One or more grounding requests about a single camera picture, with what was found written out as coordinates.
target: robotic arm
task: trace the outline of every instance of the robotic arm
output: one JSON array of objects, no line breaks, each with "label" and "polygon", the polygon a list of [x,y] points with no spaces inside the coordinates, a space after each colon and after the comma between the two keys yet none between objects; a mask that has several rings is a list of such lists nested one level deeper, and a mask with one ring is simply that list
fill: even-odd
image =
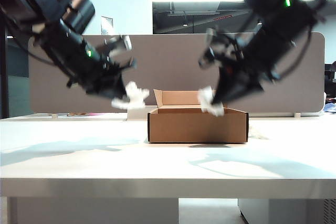
[{"label": "robotic arm", "polygon": [[130,39],[117,36],[97,48],[85,41],[81,34],[95,13],[89,0],[0,0],[0,7],[8,29],[27,33],[32,25],[44,24],[34,33],[34,44],[69,77],[68,87],[78,83],[87,94],[126,99],[122,72],[135,61],[121,64],[113,56],[131,50]]},{"label": "robotic arm", "polygon": [[[253,15],[257,14],[263,20],[261,29],[249,42],[241,42],[239,35],[231,37],[220,30],[208,31],[209,48],[199,65],[201,68],[214,63],[219,65],[219,82],[212,105],[263,91],[261,80],[279,81],[294,71],[308,49],[312,27],[323,21],[318,10],[327,0],[317,0],[314,7],[301,0],[245,2],[253,10]],[[309,36],[294,65],[283,73],[275,73],[276,63],[305,30],[309,31]]]}]

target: desk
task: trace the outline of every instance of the desk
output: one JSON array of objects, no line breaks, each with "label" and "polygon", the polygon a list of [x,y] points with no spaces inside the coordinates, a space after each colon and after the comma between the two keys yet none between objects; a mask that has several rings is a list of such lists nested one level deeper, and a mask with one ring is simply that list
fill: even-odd
[{"label": "desk", "polygon": [[147,123],[124,119],[0,121],[2,196],[26,207],[152,200],[152,209],[155,200],[176,207],[178,198],[336,198],[334,115],[252,118],[254,137],[238,145],[149,144]]}]

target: black cable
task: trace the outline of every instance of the black cable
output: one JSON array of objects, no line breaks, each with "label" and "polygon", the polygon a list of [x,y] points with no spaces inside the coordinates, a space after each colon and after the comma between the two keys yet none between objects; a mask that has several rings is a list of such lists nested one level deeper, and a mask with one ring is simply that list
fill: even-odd
[{"label": "black cable", "polygon": [[280,77],[281,79],[287,77],[288,75],[290,75],[291,73],[294,72],[294,70],[296,70],[299,65],[301,64],[307,50],[308,50],[308,47],[310,45],[310,42],[311,42],[311,34],[312,34],[312,26],[309,28],[309,33],[308,33],[308,37],[307,37],[307,40],[306,40],[306,43],[305,45],[303,46],[303,49],[301,50],[298,58],[295,60],[295,62],[288,68],[286,69],[283,73],[280,74]]},{"label": "black cable", "polygon": [[49,65],[49,66],[53,66],[53,67],[55,67],[55,64],[54,64],[53,62],[51,62],[51,61],[49,61],[49,60],[45,60],[45,59],[43,59],[43,58],[40,58],[39,56],[37,56],[37,55],[31,53],[29,50],[27,50],[27,49],[21,44],[21,42],[16,38],[16,36],[15,36],[16,32],[14,32],[14,31],[12,30],[12,27],[11,27],[11,25],[9,24],[9,22],[8,22],[8,20],[7,20],[8,18],[6,17],[6,15],[3,14],[2,12],[0,12],[0,13],[1,13],[1,14],[3,15],[3,17],[4,17],[4,21],[5,21],[5,23],[6,23],[6,26],[7,26],[8,31],[9,31],[10,34],[13,36],[13,39],[14,39],[15,43],[19,46],[19,48],[20,48],[22,51],[24,51],[24,52],[27,53],[29,56],[31,56],[32,58],[34,58],[35,60],[37,60],[37,61],[39,61],[39,62],[42,62],[42,63],[47,64],[47,65]]}]

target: cardboard box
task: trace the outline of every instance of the cardboard box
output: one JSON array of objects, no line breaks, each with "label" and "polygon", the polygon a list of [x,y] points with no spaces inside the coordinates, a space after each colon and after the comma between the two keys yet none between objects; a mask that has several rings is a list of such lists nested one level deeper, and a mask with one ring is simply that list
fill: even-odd
[{"label": "cardboard box", "polygon": [[203,113],[198,91],[154,90],[158,109],[148,113],[150,143],[246,143],[248,113],[225,108],[225,115]]}]

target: cubicle divider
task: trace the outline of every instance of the cubicle divider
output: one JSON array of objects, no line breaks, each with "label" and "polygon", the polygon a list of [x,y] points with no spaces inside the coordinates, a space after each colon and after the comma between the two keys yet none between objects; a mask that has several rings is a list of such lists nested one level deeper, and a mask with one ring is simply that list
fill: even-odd
[{"label": "cubicle divider", "polygon": [[[93,45],[110,36],[84,36]],[[136,69],[124,72],[124,83],[135,81],[140,88],[151,90],[147,105],[155,105],[153,89],[198,90],[211,85],[216,88],[218,68],[202,70],[198,59],[204,52],[205,35],[134,35],[130,36],[133,50],[118,55],[117,60],[134,57]],[[278,71],[293,63],[305,42],[305,36],[278,65]],[[46,58],[40,48],[29,50]],[[251,113],[316,112],[323,107],[324,37],[313,33],[308,52],[297,70],[276,84],[263,83],[264,93],[254,94],[229,107]],[[110,100],[86,95],[81,87],[68,89],[67,77],[57,68],[29,60],[31,108],[39,113],[120,112]]]}]

